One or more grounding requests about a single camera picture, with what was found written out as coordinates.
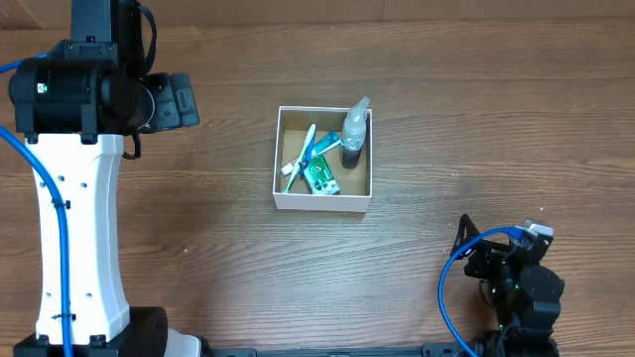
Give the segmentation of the blue disposable razor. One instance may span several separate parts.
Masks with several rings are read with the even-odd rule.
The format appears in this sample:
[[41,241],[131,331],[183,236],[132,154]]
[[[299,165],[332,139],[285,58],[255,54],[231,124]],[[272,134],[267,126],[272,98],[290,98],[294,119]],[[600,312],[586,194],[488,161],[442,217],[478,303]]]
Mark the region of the blue disposable razor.
[[315,143],[315,139],[309,139],[308,141],[305,142],[302,148],[301,155],[299,156],[299,159],[298,159],[299,175],[301,177],[304,175],[304,170],[308,166],[309,162],[311,161],[314,143]]

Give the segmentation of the green Dettol soap bar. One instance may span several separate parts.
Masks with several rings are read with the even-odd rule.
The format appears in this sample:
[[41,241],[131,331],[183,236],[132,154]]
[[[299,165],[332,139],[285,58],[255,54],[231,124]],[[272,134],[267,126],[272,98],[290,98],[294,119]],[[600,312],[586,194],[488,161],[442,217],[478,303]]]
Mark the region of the green Dettol soap bar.
[[307,167],[304,169],[304,178],[307,181],[311,194],[340,194],[340,187],[324,155],[311,158]]

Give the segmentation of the green white toothbrush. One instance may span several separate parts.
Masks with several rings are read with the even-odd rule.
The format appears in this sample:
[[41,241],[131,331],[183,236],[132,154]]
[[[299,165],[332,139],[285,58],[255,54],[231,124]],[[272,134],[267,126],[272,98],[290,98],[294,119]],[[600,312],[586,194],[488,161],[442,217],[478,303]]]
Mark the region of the green white toothbrush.
[[317,125],[316,124],[312,124],[308,131],[307,131],[307,135],[305,137],[302,149],[296,159],[296,161],[293,163],[292,166],[292,171],[290,173],[289,179],[288,179],[288,183],[287,186],[284,190],[284,193],[289,193],[294,181],[296,180],[296,178],[298,177],[298,175],[303,171],[304,167],[306,166],[306,164],[311,160],[312,157],[312,150],[313,150],[313,146],[315,143],[315,137],[316,137],[316,129],[317,129]]

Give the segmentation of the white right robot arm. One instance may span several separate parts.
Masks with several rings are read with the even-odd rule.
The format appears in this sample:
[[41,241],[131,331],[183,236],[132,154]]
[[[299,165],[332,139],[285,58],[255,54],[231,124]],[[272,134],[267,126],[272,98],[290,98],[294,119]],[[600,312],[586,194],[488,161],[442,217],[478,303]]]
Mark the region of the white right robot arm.
[[554,229],[528,221],[503,231],[506,243],[489,241],[467,214],[459,218],[450,253],[465,258],[463,271],[488,287],[481,296],[495,312],[498,328],[463,344],[469,356],[558,357],[552,338],[565,282],[541,265]]

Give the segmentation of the green white toothpaste tube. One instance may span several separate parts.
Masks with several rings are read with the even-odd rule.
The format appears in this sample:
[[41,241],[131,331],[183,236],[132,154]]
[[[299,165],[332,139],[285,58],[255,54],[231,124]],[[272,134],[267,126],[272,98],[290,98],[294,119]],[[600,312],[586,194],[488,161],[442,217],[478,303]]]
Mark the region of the green white toothpaste tube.
[[[312,152],[310,154],[310,158],[312,159],[313,157],[323,155],[327,153],[328,151],[336,148],[337,146],[340,146],[341,144],[342,144],[342,141],[337,135],[337,133],[334,131],[331,131],[322,139],[320,139],[318,142],[314,143],[314,145],[312,146]],[[295,164],[296,164],[296,160],[286,163],[281,168],[281,174],[283,176],[288,176],[292,172]]]

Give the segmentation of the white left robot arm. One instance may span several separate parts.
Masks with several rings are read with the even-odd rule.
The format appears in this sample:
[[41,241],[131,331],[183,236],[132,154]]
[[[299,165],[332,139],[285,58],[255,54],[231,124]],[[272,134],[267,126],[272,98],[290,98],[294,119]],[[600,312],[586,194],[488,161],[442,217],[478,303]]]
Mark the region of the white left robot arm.
[[3,138],[37,185],[43,287],[35,332],[17,356],[186,356],[205,339],[173,330],[157,306],[133,307],[120,274],[120,166],[126,139],[191,127],[199,117],[187,74],[153,72],[151,11],[136,1],[76,1],[68,39],[8,65],[16,129]]

